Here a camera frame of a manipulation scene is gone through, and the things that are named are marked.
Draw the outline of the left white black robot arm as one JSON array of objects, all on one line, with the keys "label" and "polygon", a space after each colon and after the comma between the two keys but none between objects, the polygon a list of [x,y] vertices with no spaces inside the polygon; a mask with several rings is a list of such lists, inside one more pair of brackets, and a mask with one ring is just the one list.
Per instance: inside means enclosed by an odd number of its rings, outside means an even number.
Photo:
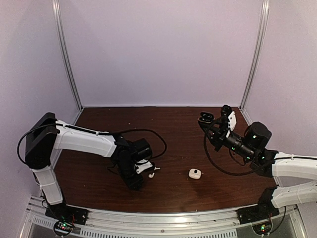
[{"label": "left white black robot arm", "polygon": [[35,174],[47,204],[60,220],[71,216],[53,168],[53,150],[73,150],[111,159],[129,189],[138,190],[144,171],[153,170],[152,149],[146,139],[124,139],[121,133],[109,133],[76,127],[57,120],[54,113],[44,114],[26,136],[25,163]]}]

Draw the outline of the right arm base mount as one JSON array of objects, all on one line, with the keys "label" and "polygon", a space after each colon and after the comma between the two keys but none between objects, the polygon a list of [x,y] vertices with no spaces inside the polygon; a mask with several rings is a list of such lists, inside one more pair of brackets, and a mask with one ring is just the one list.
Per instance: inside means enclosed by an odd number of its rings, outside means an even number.
[{"label": "right arm base mount", "polygon": [[275,208],[272,204],[261,203],[237,210],[237,216],[241,225],[269,219],[271,216],[277,215],[279,215],[279,209]]}]

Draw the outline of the black earbud charging case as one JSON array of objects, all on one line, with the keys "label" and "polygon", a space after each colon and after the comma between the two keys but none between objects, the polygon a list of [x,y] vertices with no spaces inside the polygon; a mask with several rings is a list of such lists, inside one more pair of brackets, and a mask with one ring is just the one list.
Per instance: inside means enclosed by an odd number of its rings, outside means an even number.
[{"label": "black earbud charging case", "polygon": [[198,122],[210,124],[214,120],[214,115],[209,112],[200,112],[200,116],[198,117]]}]

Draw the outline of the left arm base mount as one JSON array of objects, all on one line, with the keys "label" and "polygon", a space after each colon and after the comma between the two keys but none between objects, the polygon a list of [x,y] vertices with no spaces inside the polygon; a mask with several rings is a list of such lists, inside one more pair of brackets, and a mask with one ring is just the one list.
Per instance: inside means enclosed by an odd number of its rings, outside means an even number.
[{"label": "left arm base mount", "polygon": [[88,210],[61,203],[57,205],[48,205],[45,215],[61,222],[85,225]]}]

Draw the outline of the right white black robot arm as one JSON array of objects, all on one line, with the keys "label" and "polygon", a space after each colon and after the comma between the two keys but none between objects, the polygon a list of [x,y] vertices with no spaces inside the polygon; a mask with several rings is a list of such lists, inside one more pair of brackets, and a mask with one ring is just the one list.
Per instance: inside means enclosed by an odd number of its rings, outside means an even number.
[{"label": "right white black robot arm", "polygon": [[267,188],[263,191],[254,207],[254,215],[264,219],[274,209],[295,204],[305,204],[317,200],[317,158],[286,154],[266,149],[271,137],[268,128],[254,122],[247,127],[245,134],[240,136],[233,131],[234,123],[225,117],[214,119],[212,115],[198,118],[198,124],[204,132],[203,146],[207,158],[211,158],[207,143],[215,149],[226,147],[230,153],[242,157],[244,164],[250,165],[250,171],[234,173],[222,169],[213,160],[211,164],[219,171],[231,176],[257,174],[267,178],[294,177],[308,179],[309,182],[289,187]]}]

